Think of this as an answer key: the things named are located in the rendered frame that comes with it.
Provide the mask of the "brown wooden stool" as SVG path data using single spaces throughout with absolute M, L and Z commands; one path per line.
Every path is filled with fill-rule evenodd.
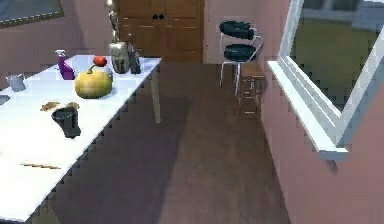
M 265 92 L 265 75 L 255 63 L 244 63 L 240 68 L 236 117 L 260 116 Z

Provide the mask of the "black cushioned metal chair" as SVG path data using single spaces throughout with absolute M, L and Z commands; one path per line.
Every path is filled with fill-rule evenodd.
M 226 64 L 233 64 L 236 66 L 234 75 L 235 91 L 237 95 L 240 88 L 240 75 L 241 65 L 256 61 L 258 55 L 263 47 L 263 38 L 259 35 L 256 28 L 252 27 L 250 23 L 241 21 L 223 21 L 219 25 L 220 30 L 220 52 L 223 54 L 224 61 L 220 69 L 219 85 L 222 85 L 224 78 L 224 66 Z M 248 43 L 237 43 L 223 46 L 223 38 L 229 36 L 241 40 L 247 40 Z

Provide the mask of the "dark glass bottle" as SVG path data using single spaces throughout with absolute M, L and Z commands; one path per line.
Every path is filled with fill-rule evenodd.
M 131 33 L 128 34 L 128 55 L 130 59 L 130 70 L 132 74 L 140 74 L 141 73 L 141 65 L 139 60 L 139 52 L 137 51 L 134 41 L 133 35 Z

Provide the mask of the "brown wooden cupboard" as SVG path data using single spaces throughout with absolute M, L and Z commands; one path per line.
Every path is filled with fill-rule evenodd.
M 205 0 L 116 0 L 120 39 L 141 56 L 202 63 Z

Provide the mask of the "grey metal statue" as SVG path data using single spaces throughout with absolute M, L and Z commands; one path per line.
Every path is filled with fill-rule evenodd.
M 129 56 L 127 44 L 119 38 L 119 21 L 115 11 L 114 0 L 106 0 L 108 16 L 112 28 L 112 41 L 109 44 L 109 51 L 113 69 L 118 74 L 125 74 L 129 71 Z

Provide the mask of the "yellow pumpkin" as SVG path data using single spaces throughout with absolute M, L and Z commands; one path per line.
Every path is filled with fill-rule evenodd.
M 75 78 L 74 88 L 76 94 L 83 99 L 98 99 L 112 92 L 112 76 L 96 65 L 80 72 Z

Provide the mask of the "purple spray bottle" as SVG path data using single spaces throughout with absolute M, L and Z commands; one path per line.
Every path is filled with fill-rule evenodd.
M 74 70 L 71 66 L 69 66 L 65 60 L 65 51 L 63 49 L 58 49 L 55 51 L 55 53 L 58 55 L 58 68 L 61 73 L 61 76 L 64 80 L 74 80 L 75 74 Z

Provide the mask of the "brown crumbly food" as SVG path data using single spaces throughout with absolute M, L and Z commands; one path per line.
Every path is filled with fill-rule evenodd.
M 41 111 L 53 111 L 55 109 L 66 108 L 66 107 L 74 107 L 75 109 L 79 109 L 80 105 L 76 102 L 69 103 L 59 103 L 57 101 L 50 101 L 46 104 L 43 104 L 40 108 Z

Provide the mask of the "white framed window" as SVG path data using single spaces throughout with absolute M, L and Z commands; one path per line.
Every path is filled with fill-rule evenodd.
M 268 65 L 320 157 L 344 159 L 384 82 L 384 0 L 291 0 Z

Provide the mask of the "brown pencil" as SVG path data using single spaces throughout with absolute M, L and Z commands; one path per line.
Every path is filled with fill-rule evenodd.
M 61 169 L 60 167 L 53 166 L 53 165 L 46 165 L 46 164 L 20 163 L 19 165 L 24 167 L 34 167 L 34 168 L 42 168 L 42 169 L 53 169 L 53 170 Z

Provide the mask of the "white table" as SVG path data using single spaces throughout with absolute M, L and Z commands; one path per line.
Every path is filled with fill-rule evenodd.
M 115 73 L 112 93 L 101 99 L 78 97 L 74 82 L 64 80 L 56 65 L 27 78 L 24 91 L 4 89 L 2 93 L 10 99 L 0 106 L 0 221 L 27 222 L 146 79 L 152 81 L 155 120 L 159 121 L 160 63 L 159 58 L 142 58 L 140 74 Z M 50 101 L 80 105 L 80 136 L 66 138 L 51 113 L 40 110 Z M 20 163 L 61 169 L 24 167 Z

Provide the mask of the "grey cup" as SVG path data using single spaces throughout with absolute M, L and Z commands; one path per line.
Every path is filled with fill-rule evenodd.
M 23 74 L 8 75 L 6 80 L 14 92 L 20 92 L 26 89 L 24 84 L 25 76 Z

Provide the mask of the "framed wall picture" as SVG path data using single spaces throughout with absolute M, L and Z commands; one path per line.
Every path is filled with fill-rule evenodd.
M 63 16 L 61 0 L 0 0 L 0 29 Z

